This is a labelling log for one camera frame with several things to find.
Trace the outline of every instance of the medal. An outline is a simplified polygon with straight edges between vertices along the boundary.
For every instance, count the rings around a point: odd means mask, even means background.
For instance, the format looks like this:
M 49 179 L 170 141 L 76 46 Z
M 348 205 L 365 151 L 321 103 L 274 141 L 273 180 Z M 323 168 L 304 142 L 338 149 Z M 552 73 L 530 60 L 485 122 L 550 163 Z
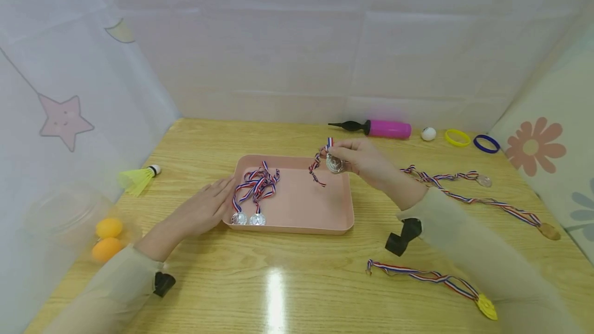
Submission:
M 328 137 L 328 143 L 320 149 L 320 151 L 316 154 L 316 157 L 313 159 L 312 165 L 309 166 L 309 173 L 313 177 L 313 181 L 319 183 L 322 187 L 326 187 L 326 184 L 320 182 L 317 176 L 314 174 L 314 170 L 320 166 L 321 158 L 326 156 L 326 166 L 332 173 L 338 174 L 345 170 L 345 161 L 329 154 L 328 150 L 332 146 L 334 146 L 334 139 L 332 137 Z
M 253 225 L 253 226 L 266 225 L 266 217 L 260 213 L 254 214 L 250 217 L 250 225 Z
M 265 161 L 262 162 L 262 166 L 259 167 L 258 170 L 254 170 L 253 172 L 247 172 L 243 176 L 243 181 L 241 185 L 235 187 L 235 193 L 233 194 L 233 208 L 235 209 L 235 214 L 231 217 L 231 224 L 232 225 L 254 225 L 254 226 L 263 226 L 266 224 L 266 217 L 263 216 L 261 213 L 261 208 L 259 202 L 267 197 L 271 197 L 276 193 L 276 183 L 281 178 L 281 172 L 277 169 L 276 174 L 270 175 L 268 165 Z M 271 187 L 271 190 L 265 193 L 267 187 Z M 239 200 L 237 199 L 237 194 L 242 189 L 249 189 L 245 195 Z M 242 202 L 246 201 L 248 198 L 252 198 L 256 206 L 256 212 L 250 217 L 248 221 L 248 216 L 246 216 L 241 209 Z
M 479 182 L 479 185 L 481 185 L 482 187 L 491 187 L 493 185 L 493 182 L 491 182 L 491 178 L 482 174 L 476 178 L 476 181 Z
M 344 160 L 341 160 L 337 157 L 333 157 L 331 154 L 327 154 L 326 166 L 332 173 L 342 173 L 344 171 Z
M 493 306 L 493 303 L 484 294 L 480 294 L 475 288 L 472 287 L 471 284 L 468 283 L 468 281 L 464 279 L 457 278 L 456 276 L 452 275 L 441 275 L 441 273 L 437 271 L 421 271 L 408 267 L 390 266 L 389 264 L 379 263 L 371 259 L 367 261 L 368 275 L 371 275 L 372 267 L 382 269 L 389 276 L 402 273 L 403 275 L 409 275 L 413 279 L 419 281 L 442 283 L 457 294 L 460 294 L 461 296 L 464 296 L 464 298 L 468 298 L 476 303 L 476 306 L 479 308 L 481 313 L 487 318 L 497 321 L 497 312 L 495 311 L 495 306 Z M 464 288 L 459 287 L 456 282 L 460 283 L 462 286 L 464 286 Z
M 246 225 L 248 224 L 248 216 L 245 215 L 245 213 L 242 212 L 238 212 L 233 214 L 233 216 L 231 217 L 231 224 L 232 225 Z
M 431 177 L 426 172 L 418 171 L 414 165 L 411 165 L 411 166 L 407 167 L 406 169 L 400 169 L 400 171 L 403 171 L 404 173 L 407 173 L 407 174 L 417 174 L 419 176 L 417 181 L 433 183 L 439 190 L 441 190 L 442 193 L 446 194 L 449 197 L 453 197 L 458 201 L 464 202 L 466 204 L 481 203 L 481 204 L 486 204 L 486 205 L 497 206 L 504 212 L 511 214 L 512 216 L 516 217 L 520 221 L 523 221 L 524 223 L 527 223 L 533 227 L 536 227 L 538 229 L 538 231 L 540 231 L 540 233 L 542 233 L 542 235 L 544 237 L 547 237 L 547 239 L 550 239 L 550 240 L 559 240 L 560 239 L 560 233 L 555 229 L 555 227 L 550 224 L 547 224 L 547 223 L 542 223 L 540 221 L 539 217 L 537 217 L 536 214 L 534 214 L 534 213 L 527 212 L 526 210 L 523 210 L 523 209 L 518 209 L 515 206 L 509 205 L 509 204 L 501 202 L 501 201 L 497 201 L 496 199 L 490 198 L 490 197 L 488 197 L 488 198 L 474 198 L 474 197 L 460 196 L 455 193 L 449 192 L 439 183 L 439 181 L 441 179 L 447 179 L 448 181 L 455 181 L 458 178 L 464 178 L 464 179 L 477 181 L 481 186 L 491 187 L 491 185 L 492 185 L 491 178 L 486 177 L 486 175 L 478 174 L 477 171 L 473 170 L 473 171 L 469 171 L 468 173 L 457 173 L 455 175 L 438 174 L 438 175 L 435 175 L 434 177 Z

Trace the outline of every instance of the sleeve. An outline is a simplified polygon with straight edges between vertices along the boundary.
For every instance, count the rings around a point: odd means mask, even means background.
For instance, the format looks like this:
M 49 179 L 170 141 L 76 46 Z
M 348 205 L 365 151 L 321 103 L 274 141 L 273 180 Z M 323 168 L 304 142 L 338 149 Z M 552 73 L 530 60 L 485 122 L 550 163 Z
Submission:
M 117 253 L 46 328 L 46 334 L 119 333 L 144 306 L 163 263 L 132 245 Z
M 582 333 L 555 289 L 439 189 L 429 189 L 398 218 L 421 221 L 421 239 L 467 273 L 493 302 L 502 333 Z

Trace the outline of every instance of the pink star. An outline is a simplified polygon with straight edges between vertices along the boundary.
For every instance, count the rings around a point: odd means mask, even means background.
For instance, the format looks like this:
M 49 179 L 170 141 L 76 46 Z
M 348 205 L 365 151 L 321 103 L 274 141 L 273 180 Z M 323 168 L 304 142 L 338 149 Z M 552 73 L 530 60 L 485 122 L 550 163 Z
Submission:
M 80 115 L 78 96 L 59 103 L 43 94 L 39 94 L 39 101 L 47 115 L 39 135 L 61 138 L 70 152 L 74 152 L 74 142 L 77 134 L 95 129 L 91 123 Z

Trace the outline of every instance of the silver medal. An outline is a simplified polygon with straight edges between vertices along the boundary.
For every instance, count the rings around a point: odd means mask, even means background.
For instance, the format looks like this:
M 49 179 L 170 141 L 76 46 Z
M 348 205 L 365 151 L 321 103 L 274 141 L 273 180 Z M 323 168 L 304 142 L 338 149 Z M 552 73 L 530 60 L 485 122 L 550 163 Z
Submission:
M 263 226 L 266 224 L 266 217 L 263 214 L 254 214 L 250 217 L 250 224 L 253 226 Z
M 246 216 L 242 212 L 235 213 L 231 217 L 231 224 L 232 225 L 242 225 L 242 226 L 246 225 L 246 224 L 248 224 L 248 216 Z
M 479 182 L 479 185 L 481 185 L 482 187 L 491 187 L 493 185 L 491 178 L 482 174 L 476 178 L 476 181 Z
M 344 160 L 333 157 L 331 154 L 327 154 L 326 166 L 332 173 L 342 173 L 344 171 Z

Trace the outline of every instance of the striped ribbon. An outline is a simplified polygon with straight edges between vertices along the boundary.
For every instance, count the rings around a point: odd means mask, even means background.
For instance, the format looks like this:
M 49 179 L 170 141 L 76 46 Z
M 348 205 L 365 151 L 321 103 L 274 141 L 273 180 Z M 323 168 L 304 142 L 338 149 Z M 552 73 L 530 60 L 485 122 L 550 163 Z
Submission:
M 241 204 L 248 198 L 252 197 L 252 201 L 256 205 L 256 214 L 262 213 L 259 202 L 265 198 L 271 197 L 276 193 L 276 184 L 281 178 L 281 172 L 277 169 L 276 174 L 271 175 L 268 169 L 268 165 L 265 161 L 262 162 L 262 166 L 258 170 L 253 172 L 247 172 L 243 176 L 241 185 L 235 187 L 235 194 L 233 196 L 233 208 L 237 213 L 241 213 Z M 267 187 L 271 187 L 271 190 L 265 193 Z M 245 195 L 237 200 L 237 194 L 242 189 L 250 189 Z
M 444 194 L 446 194 L 449 197 L 455 198 L 458 201 L 464 202 L 466 204 L 481 203 L 481 204 L 486 204 L 486 205 L 497 206 L 497 207 L 501 208 L 502 210 L 504 210 L 505 212 L 511 214 L 512 216 L 516 217 L 517 219 L 519 219 L 523 222 L 526 222 L 527 224 L 529 224 L 531 226 L 535 226 L 538 228 L 542 225 L 542 222 L 534 213 L 530 213 L 530 212 L 527 212 L 526 210 L 522 210 L 522 209 L 517 209 L 515 206 L 509 205 L 504 202 L 497 201 L 496 199 L 490 198 L 490 197 L 489 198 L 474 198 L 474 197 L 460 196 L 455 193 L 449 192 L 441 184 L 439 184 L 439 181 L 441 181 L 442 179 L 446 179 L 448 181 L 455 181 L 458 178 L 476 180 L 476 178 L 478 177 L 479 174 L 478 174 L 478 172 L 476 172 L 474 170 L 469 171 L 468 173 L 457 173 L 454 175 L 452 175 L 452 174 L 438 174 L 438 175 L 434 175 L 433 177 L 431 177 L 426 172 L 417 170 L 414 165 L 411 165 L 411 166 L 407 167 L 406 169 L 400 169 L 400 170 L 407 174 L 417 174 L 419 177 L 417 179 L 418 181 L 433 183 L 433 185 L 435 185 Z
M 413 279 L 417 279 L 419 281 L 427 281 L 432 283 L 443 283 L 446 287 L 450 288 L 457 294 L 464 296 L 470 300 L 478 300 L 479 299 L 479 292 L 476 291 L 466 280 L 457 278 L 456 276 L 452 275 L 441 275 L 441 273 L 437 271 L 421 271 L 417 269 L 412 269 L 408 267 L 400 267 L 400 266 L 390 266 L 389 264 L 383 264 L 376 262 L 374 260 L 367 261 L 367 273 L 371 275 L 371 268 L 378 267 L 382 269 L 384 272 L 387 273 L 389 276 L 394 276 L 397 274 L 406 274 L 412 277 Z M 466 289 L 463 289 L 455 283 L 455 281 L 461 283 Z
M 488 319 L 497 321 L 497 312 L 495 310 L 495 306 L 493 306 L 493 303 L 484 294 L 480 294 L 475 288 L 472 287 L 471 284 L 468 283 L 468 281 L 464 279 L 457 278 L 456 276 L 452 275 L 441 275 L 441 273 L 437 271 L 421 271 L 408 267 L 390 266 L 389 264 L 379 263 L 370 259 L 367 261 L 367 273 L 370 275 L 372 267 L 378 267 L 382 269 L 387 273 L 388 276 L 403 274 L 409 275 L 413 279 L 419 281 L 442 283 L 457 294 L 464 296 L 464 298 L 472 300 L 479 308 L 481 313 L 484 314 Z M 457 283 L 460 283 L 464 287 L 462 288 L 458 286 Z
M 334 146 L 334 139 L 332 137 L 328 137 L 328 143 L 320 149 L 320 151 L 316 154 L 316 157 L 313 159 L 312 165 L 309 166 L 309 173 L 313 177 L 313 181 L 319 183 L 322 187 L 326 187 L 326 184 L 320 182 L 320 180 L 316 177 L 314 170 L 320 167 L 320 159 L 325 157 L 325 155 L 328 153 L 328 149 L 332 146 Z

